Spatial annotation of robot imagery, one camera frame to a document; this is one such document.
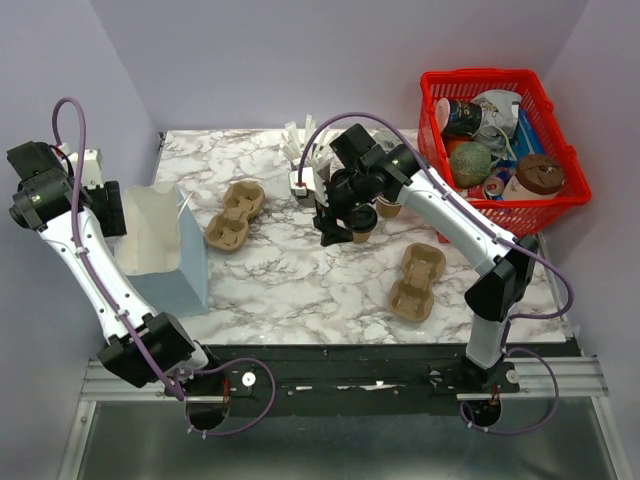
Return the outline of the brown paper coffee cup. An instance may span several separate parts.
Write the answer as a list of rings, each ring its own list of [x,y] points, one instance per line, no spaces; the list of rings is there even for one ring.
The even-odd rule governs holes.
[[[352,232],[353,242],[356,244],[367,242],[370,236],[371,236],[370,231],[353,231]]]

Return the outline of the black coffee cup lid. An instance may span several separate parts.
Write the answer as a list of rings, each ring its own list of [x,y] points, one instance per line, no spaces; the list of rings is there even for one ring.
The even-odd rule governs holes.
[[[376,210],[370,205],[361,205],[350,212],[344,220],[345,226],[356,234],[369,234],[378,223]]]

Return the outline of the blue paper bag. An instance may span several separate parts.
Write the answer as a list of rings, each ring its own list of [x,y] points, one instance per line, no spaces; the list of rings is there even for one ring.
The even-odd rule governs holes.
[[[175,183],[126,190],[127,233],[114,252],[143,299],[178,318],[209,309],[207,247],[189,200]]]

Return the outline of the brown cardboard cup carrier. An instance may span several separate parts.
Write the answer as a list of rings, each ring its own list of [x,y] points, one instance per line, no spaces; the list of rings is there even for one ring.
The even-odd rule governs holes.
[[[445,266],[441,250],[424,243],[409,245],[401,261],[403,277],[394,282],[389,293],[390,311],[409,322],[424,322],[435,303],[433,286]]]

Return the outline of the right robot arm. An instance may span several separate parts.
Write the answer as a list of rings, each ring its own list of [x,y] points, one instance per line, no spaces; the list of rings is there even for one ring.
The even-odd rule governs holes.
[[[421,216],[442,234],[478,273],[465,294],[474,313],[460,379],[480,392],[496,380],[503,358],[507,316],[531,282],[538,241],[516,238],[492,223],[453,190],[438,172],[406,145],[385,151],[356,123],[330,147],[342,167],[315,191],[313,224],[327,247],[347,243],[377,223],[371,201],[384,196]]]

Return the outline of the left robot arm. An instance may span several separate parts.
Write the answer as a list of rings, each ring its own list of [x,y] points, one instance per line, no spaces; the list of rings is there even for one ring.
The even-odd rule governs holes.
[[[184,397],[180,374],[197,393],[214,393],[221,385],[220,368],[175,316],[157,312],[134,289],[91,209],[95,195],[68,172],[53,146],[27,142],[9,150],[7,160],[20,178],[9,214],[36,232],[80,284],[106,341],[97,355],[101,364],[137,388],[160,381],[178,399]]]

